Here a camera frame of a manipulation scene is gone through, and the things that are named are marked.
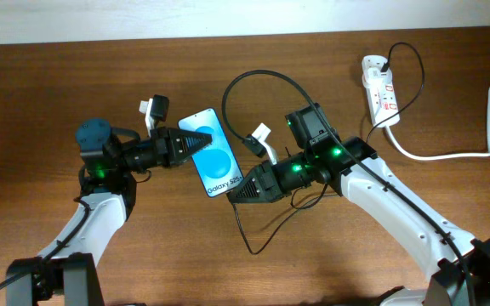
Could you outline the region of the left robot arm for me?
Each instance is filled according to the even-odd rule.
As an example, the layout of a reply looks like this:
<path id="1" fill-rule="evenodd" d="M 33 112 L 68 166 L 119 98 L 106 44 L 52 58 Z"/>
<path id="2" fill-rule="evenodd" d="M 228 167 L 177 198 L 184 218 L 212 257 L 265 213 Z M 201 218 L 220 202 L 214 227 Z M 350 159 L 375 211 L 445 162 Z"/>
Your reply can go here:
<path id="1" fill-rule="evenodd" d="M 77 210 L 38 255 L 17 259 L 7 270 L 8 305 L 36 305 L 61 293 L 70 304 L 101 305 L 96 265 L 136 202 L 136 173 L 177 167 L 208 146 L 208 133 L 156 127 L 148 139 L 104 119 L 84 122 L 76 132 L 83 166 Z"/>

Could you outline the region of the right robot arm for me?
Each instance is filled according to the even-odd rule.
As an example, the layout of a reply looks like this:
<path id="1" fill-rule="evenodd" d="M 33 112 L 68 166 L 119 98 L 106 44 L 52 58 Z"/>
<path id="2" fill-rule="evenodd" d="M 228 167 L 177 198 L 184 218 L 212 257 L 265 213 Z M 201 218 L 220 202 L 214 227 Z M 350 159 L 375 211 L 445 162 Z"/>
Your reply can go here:
<path id="1" fill-rule="evenodd" d="M 254 167 L 229 193 L 231 204 L 275 202 L 323 184 L 372 216 L 429 282 L 423 290 L 395 287 L 379 305 L 490 305 L 490 238 L 480 241 L 436 212 L 363 140 L 341 141 L 319 104 L 286 118 L 302 152 Z"/>

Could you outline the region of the blue Galaxy smartphone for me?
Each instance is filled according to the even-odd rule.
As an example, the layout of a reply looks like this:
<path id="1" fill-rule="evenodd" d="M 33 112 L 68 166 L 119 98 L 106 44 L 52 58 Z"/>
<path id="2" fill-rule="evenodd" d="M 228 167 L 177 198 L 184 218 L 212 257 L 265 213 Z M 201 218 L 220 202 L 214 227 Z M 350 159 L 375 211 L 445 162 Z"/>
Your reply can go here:
<path id="1" fill-rule="evenodd" d="M 241 183 L 242 171 L 215 109 L 207 108 L 184 117 L 179 120 L 178 125 L 181 129 L 207 133 L 212 137 L 211 144 L 192 157 L 199 178 L 209 197 L 229 192 Z"/>

